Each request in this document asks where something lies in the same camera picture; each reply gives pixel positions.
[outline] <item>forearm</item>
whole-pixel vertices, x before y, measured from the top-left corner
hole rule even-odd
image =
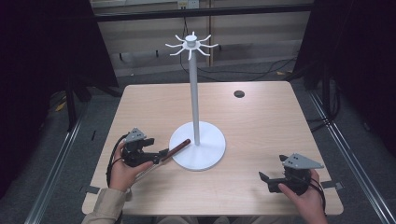
[[[111,224],[120,216],[125,204],[125,193],[116,189],[102,189],[92,213],[85,216],[82,224]]]

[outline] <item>table top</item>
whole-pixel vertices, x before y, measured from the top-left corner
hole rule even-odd
[[[235,91],[245,96],[237,98]],[[225,136],[223,158],[209,170],[188,171],[173,160],[156,167],[132,186],[123,213],[137,216],[283,216],[297,210],[282,193],[270,193],[259,171],[281,178],[279,155],[299,153],[325,165],[320,181],[331,180],[289,82],[198,83],[200,121]],[[169,147],[173,132],[192,121],[190,83],[132,85],[125,88],[91,186],[106,188],[106,167],[117,140],[137,127],[155,138],[145,152]],[[343,205],[334,188],[325,189],[326,213]],[[82,211],[90,213],[97,194],[87,193]]]

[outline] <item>gray plastic part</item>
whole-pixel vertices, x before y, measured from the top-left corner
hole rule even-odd
[[[320,164],[319,162],[312,161],[311,159],[308,159],[307,157],[298,153],[293,153],[282,163],[284,166],[293,168],[295,170],[324,168],[324,165]]]
[[[125,141],[126,141],[126,143],[130,143],[130,142],[145,139],[145,138],[146,138],[146,135],[144,133],[142,133],[137,128],[133,128],[131,130],[131,132],[128,133],[128,135],[126,136]]]

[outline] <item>person's right hand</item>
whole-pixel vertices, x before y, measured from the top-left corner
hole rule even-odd
[[[319,175],[316,170],[311,171],[311,178],[319,182]],[[322,199],[315,189],[309,187],[308,190],[298,196],[284,184],[279,184],[279,189],[294,203],[298,212],[308,224],[325,224],[327,219],[322,208]]]

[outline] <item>gray carpet floor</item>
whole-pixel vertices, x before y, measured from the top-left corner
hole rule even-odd
[[[294,61],[282,61],[275,64],[236,64],[205,68],[210,73],[199,70],[198,81],[281,81],[285,75],[279,75],[276,72],[266,74],[265,72],[268,70],[286,72],[292,70],[293,65]],[[122,92],[127,85],[182,83],[189,82],[189,77],[185,71],[180,70],[119,77],[118,80],[120,88],[115,90]],[[304,88],[303,80],[301,78],[294,79],[291,85],[305,117],[307,119],[319,118],[319,113]],[[50,197],[49,205],[43,217],[40,218],[40,223],[80,223],[84,218],[81,206],[85,193],[82,189],[91,182],[96,163],[106,141],[106,135],[120,102],[120,98],[109,96],[95,88],[90,88],[90,92],[92,99],[88,103],[77,101],[78,111],[86,108],[86,112],[81,118],[78,135],[65,158],[61,175]],[[23,172],[12,183],[6,196],[0,201],[0,223],[2,224],[24,223],[58,156],[67,135],[68,117],[66,109],[59,112],[55,112],[54,109],[63,94],[60,92],[51,98],[49,104],[52,107],[49,109],[48,117],[41,130],[39,144],[35,146],[35,153]],[[341,108],[335,122],[346,137],[351,150],[394,213],[396,211],[396,194],[394,193],[396,159],[384,148],[375,132],[368,132],[365,129],[363,118],[343,95],[341,95]],[[313,122],[310,123],[310,126],[316,127],[319,124],[319,122]],[[329,222],[381,223],[327,128],[323,127],[313,132],[313,135],[332,180],[342,182],[345,186],[338,190],[345,208],[344,213],[340,216],[329,217]],[[148,224],[150,221],[150,217],[125,218],[125,223]],[[297,218],[295,223],[303,222]]]

